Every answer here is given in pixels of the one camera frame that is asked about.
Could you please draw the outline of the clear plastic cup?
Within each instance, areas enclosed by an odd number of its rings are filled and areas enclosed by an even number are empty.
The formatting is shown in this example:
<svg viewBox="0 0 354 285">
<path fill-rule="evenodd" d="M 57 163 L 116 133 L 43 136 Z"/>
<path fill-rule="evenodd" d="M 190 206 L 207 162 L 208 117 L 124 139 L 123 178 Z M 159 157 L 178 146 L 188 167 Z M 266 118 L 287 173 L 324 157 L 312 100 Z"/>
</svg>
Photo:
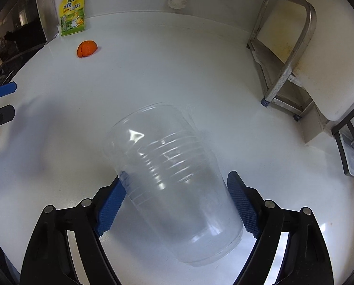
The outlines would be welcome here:
<svg viewBox="0 0 354 285">
<path fill-rule="evenodd" d="M 243 223 L 213 154 L 170 104 L 117 122 L 103 150 L 145 222 L 180 261 L 210 264 L 240 242 Z"/>
</svg>

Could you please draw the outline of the orange peel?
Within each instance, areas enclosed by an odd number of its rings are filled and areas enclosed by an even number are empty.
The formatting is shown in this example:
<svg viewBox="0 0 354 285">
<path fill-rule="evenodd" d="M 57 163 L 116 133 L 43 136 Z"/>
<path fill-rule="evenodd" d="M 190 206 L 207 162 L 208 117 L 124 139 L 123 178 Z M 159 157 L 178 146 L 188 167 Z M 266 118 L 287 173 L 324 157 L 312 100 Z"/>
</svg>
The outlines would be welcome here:
<svg viewBox="0 0 354 285">
<path fill-rule="evenodd" d="M 98 45 L 95 41 L 87 40 L 80 43 L 77 48 L 77 57 L 83 58 L 94 54 L 98 50 Z"/>
</svg>

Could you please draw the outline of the yellow green refill pouch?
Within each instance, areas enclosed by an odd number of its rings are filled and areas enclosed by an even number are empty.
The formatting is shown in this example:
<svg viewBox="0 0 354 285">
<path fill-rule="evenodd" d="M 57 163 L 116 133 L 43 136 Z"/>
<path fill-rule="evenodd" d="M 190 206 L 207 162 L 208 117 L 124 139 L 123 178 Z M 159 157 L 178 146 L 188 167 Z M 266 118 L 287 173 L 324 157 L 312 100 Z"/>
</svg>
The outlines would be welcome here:
<svg viewBox="0 0 354 285">
<path fill-rule="evenodd" d="M 67 36 L 85 30 L 85 0 L 62 0 L 59 6 L 61 35 Z"/>
</svg>

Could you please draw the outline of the steel cutting board stand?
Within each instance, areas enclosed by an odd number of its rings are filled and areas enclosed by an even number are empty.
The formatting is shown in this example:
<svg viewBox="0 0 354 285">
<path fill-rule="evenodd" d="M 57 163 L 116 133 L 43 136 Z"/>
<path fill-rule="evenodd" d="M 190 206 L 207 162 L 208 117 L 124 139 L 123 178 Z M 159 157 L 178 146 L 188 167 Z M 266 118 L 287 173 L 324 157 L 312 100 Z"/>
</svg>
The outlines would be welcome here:
<svg viewBox="0 0 354 285">
<path fill-rule="evenodd" d="M 258 38 L 262 28 L 263 17 L 266 14 L 270 0 L 263 0 L 256 23 L 247 42 L 247 48 L 251 51 L 257 72 L 263 88 L 261 105 L 268 107 L 275 104 L 293 113 L 295 121 L 299 121 L 313 107 L 312 98 L 304 101 L 303 85 L 293 73 L 294 68 L 308 47 L 317 24 L 317 15 L 313 5 L 307 0 L 285 0 L 302 6 L 306 11 L 306 19 L 303 29 L 292 48 L 288 58 L 282 62 L 276 54 L 267 48 Z"/>
</svg>

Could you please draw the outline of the white cutting board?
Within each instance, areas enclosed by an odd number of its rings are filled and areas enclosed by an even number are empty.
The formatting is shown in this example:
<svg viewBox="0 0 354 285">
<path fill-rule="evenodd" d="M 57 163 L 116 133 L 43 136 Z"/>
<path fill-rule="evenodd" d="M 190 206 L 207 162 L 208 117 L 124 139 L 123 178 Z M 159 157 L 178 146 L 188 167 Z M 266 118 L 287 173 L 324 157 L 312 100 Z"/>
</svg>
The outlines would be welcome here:
<svg viewBox="0 0 354 285">
<path fill-rule="evenodd" d="M 354 9 L 347 0 L 307 0 L 316 11 L 314 35 L 294 74 L 331 121 L 354 103 Z M 285 62 L 306 19 L 305 9 L 276 0 L 257 38 Z"/>
</svg>

